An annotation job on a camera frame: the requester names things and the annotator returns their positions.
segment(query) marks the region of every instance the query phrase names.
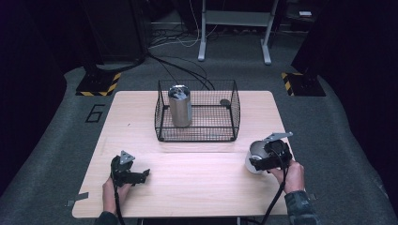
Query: white desk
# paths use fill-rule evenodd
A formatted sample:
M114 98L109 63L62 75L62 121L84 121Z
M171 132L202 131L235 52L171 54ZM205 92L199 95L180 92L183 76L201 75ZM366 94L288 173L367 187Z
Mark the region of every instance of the white desk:
M134 155L131 167L150 169L144 184L132 187L122 214L126 218L239 217L264 215L278 190L266 172L250 173L245 157L254 141L284 132L274 98L266 91L239 91L240 129L235 142L158 142L154 129L156 91L118 92L80 193L76 218L96 218L102 211L103 182L121 150ZM285 215L283 196L271 214Z
M268 50L269 34L271 32L273 20L275 17L278 0L273 1L271 12L239 12L239 11L215 11L206 10L206 0L202 5L202 35L199 47L198 60L204 61L206 54L206 25L207 24L223 24L223 25L246 25L246 26L262 26L267 31L263 39L261 39L261 49L263 50L264 63L271 64L271 58Z

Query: yellow and black hazard tape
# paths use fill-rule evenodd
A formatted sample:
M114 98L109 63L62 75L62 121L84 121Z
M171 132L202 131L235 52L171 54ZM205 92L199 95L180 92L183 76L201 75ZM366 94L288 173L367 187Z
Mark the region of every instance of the yellow and black hazard tape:
M288 75L302 75L302 74L301 73L282 73L284 87L286 88L287 94L289 96L294 96L295 93L293 92L292 84L290 83L290 81L288 79Z
M81 91L81 92L76 92L76 96L110 96L114 90L116 89L117 82L119 81L119 78L121 76L121 73L117 73L114 76L114 79L112 80L111 85L109 86L108 90L105 92L90 92L90 91Z

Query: sleeve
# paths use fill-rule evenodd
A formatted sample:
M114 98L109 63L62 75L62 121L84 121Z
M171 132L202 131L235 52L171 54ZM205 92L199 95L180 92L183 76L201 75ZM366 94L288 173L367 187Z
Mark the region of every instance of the sleeve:
M284 196L287 215L292 225L319 225L321 221L315 213L307 193L303 190L293 191Z
M103 211L94 225L117 225L117 217L113 213Z

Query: black wire basket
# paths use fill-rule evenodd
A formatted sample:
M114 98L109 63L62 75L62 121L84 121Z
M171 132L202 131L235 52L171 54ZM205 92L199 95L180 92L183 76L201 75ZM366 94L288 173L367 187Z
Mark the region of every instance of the black wire basket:
M191 91L191 124L175 127L168 92L174 85ZM233 142L240 123L240 102L234 80L159 81L155 130L161 142Z

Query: cylindrical container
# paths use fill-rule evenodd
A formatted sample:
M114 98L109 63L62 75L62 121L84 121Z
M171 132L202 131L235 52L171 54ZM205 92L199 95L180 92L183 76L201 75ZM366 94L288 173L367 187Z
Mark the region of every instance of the cylindrical container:
M168 96L173 124L178 128L189 126L192 122L192 106L188 87L174 85L170 88Z
M245 158L245 165L246 168L252 172L252 173L262 173L263 171L257 171L255 169L255 167L251 164L249 158L253 158L255 160L260 160L263 158L267 158L268 157L268 153L266 152L266 150L264 149L264 146L266 145L267 142L264 141L256 141L253 142L250 145L250 149L248 151L248 154L246 155Z

